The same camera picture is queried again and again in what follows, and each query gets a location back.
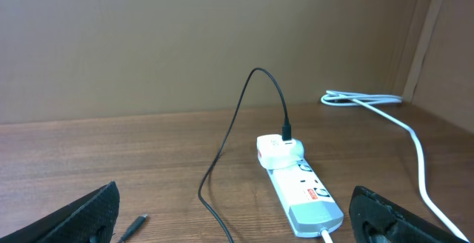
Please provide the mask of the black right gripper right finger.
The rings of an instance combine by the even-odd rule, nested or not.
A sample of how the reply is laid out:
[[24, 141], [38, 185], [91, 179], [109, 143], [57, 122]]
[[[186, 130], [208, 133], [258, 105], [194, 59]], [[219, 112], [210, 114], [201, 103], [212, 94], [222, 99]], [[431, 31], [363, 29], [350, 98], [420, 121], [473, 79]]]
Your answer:
[[349, 207], [357, 243], [463, 243], [364, 186], [354, 188]]

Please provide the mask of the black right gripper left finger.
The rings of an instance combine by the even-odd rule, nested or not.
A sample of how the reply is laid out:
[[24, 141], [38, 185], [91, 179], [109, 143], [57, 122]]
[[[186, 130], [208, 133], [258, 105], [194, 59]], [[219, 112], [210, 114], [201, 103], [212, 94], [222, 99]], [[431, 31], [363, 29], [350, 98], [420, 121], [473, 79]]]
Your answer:
[[119, 215], [120, 195], [110, 182], [14, 233], [1, 243], [109, 243]]

